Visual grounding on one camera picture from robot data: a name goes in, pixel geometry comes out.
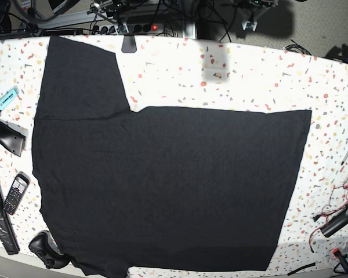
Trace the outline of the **grey power strip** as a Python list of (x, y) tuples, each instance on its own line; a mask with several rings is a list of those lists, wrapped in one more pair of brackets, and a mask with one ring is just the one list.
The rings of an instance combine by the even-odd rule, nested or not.
[(95, 25), (91, 30), (92, 35), (160, 34), (162, 32), (164, 32), (163, 23), (152, 23), (151, 25), (143, 23)]

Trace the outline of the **red black clamp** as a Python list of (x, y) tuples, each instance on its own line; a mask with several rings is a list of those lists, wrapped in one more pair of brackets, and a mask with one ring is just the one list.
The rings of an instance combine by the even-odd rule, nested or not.
[(343, 271), (341, 274), (347, 274), (348, 275), (348, 261), (345, 258), (345, 256), (341, 253), (341, 251), (336, 248), (332, 251), (335, 258), (339, 260), (339, 265), (342, 267)]

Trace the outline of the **turquoise Stabilo Boss highlighter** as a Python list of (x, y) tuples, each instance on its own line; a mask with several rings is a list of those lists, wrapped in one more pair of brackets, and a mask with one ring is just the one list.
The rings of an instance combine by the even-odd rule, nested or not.
[(0, 112), (2, 112), (19, 94), (19, 89), (17, 86), (8, 90), (0, 98)]

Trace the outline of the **black T-shirt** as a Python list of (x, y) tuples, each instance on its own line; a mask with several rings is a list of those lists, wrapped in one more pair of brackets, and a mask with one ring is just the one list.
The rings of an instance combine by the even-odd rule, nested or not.
[(41, 214), (86, 275), (265, 271), (311, 111), (132, 112), (112, 52), (51, 37), (32, 135)]

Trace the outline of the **black cordless phone handset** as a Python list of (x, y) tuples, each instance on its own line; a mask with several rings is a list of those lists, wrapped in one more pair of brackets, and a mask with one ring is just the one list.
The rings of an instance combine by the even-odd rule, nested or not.
[(9, 193), (3, 203), (3, 209), (9, 214), (14, 215), (19, 208), (19, 204), (30, 184), (29, 176), (19, 172), (10, 187)]

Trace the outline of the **black game controller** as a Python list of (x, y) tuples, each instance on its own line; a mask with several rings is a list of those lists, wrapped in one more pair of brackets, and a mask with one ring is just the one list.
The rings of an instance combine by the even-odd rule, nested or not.
[(70, 263), (68, 256), (59, 254), (50, 245), (50, 236), (47, 232), (38, 233), (30, 241), (28, 248), (44, 263), (46, 269), (61, 269)]

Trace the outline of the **black handheld device left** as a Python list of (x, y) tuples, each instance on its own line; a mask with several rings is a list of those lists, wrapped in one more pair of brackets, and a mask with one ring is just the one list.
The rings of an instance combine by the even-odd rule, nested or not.
[(12, 154), (21, 157), (26, 146), (28, 130), (10, 122), (0, 120), (0, 144)]

